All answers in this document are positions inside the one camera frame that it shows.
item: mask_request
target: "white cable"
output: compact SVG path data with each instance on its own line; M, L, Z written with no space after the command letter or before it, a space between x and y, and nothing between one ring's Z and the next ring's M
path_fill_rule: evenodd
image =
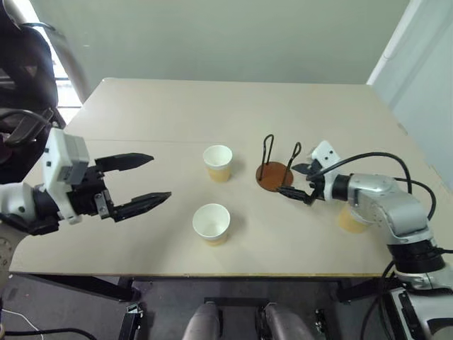
M26 317L25 315L23 315L23 314L21 314L21 313L17 313L17 312L12 312L12 311L10 311L10 310L5 310L5 309L2 309L1 311L2 311L2 312L5 312L5 313L9 313L9 314L13 314L13 315L17 315L17 316L19 316L19 317L22 317L22 318L23 318L23 319L24 319L31 327L34 328L35 331L39 331L39 329L38 329L34 324L32 324L32 323L30 322L30 320L27 319L27 317ZM41 340L44 340L44 335L40 334L40 336L41 336Z

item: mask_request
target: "paper cup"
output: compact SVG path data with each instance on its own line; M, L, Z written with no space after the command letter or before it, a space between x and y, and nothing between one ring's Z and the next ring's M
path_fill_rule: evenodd
M231 175L233 152L224 145L213 145L203 152L207 172L215 182L226 182Z
M227 240L229 221L229 212L223 205L210 203L195 212L192 226L206 242L218 245Z

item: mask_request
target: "black chair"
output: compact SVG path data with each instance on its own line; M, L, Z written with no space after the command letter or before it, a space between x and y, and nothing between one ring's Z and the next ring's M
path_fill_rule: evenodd
M34 28L16 25L0 0L0 115L37 113L61 128L49 45ZM20 182L44 151L50 127L24 115L0 120L0 183Z

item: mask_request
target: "wall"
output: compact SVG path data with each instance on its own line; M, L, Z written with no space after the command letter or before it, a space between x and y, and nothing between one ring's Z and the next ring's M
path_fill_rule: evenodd
M365 83L408 0L32 3L92 90L104 77Z
M453 188L453 2L422 0L372 81L444 182Z

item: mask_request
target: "cup rim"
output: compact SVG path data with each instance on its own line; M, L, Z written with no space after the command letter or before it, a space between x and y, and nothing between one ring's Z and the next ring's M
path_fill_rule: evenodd
M199 232L197 230L197 228L195 227L195 216L197 215L197 213L201 210L201 209L205 209L206 207L208 206L216 206L218 208L221 208L223 211L226 211L227 213L227 216L228 216L228 220L227 220L227 223L226 223L226 227L224 228L224 230L222 230L222 232L220 232L219 234L215 235L215 236L208 236L208 235L204 235L203 233ZM219 203L208 203L208 204L205 204L205 205L202 205L201 207L199 207L197 209L197 211L195 211L195 213L193 214L193 217L192 217L192 228L195 230L195 232L200 235L202 238L204 239L216 239L220 236L222 236L229 228L229 224L231 222L231 215L228 211L228 209L226 209L222 204L219 204Z
M212 149L214 148L219 148L221 147L222 149L225 149L226 151L228 151L229 153L229 157L228 157L228 161L224 162L223 164L213 164L213 163L210 163L209 161L206 160L206 154L211 151ZM216 145L211 145L210 147L208 147L204 152L203 152L203 161L205 161L205 164L208 165L209 167L212 167L212 168L222 168L223 166L226 166L228 165L231 160L233 159L233 152L232 150L227 147L226 145L222 145L222 144L216 144Z

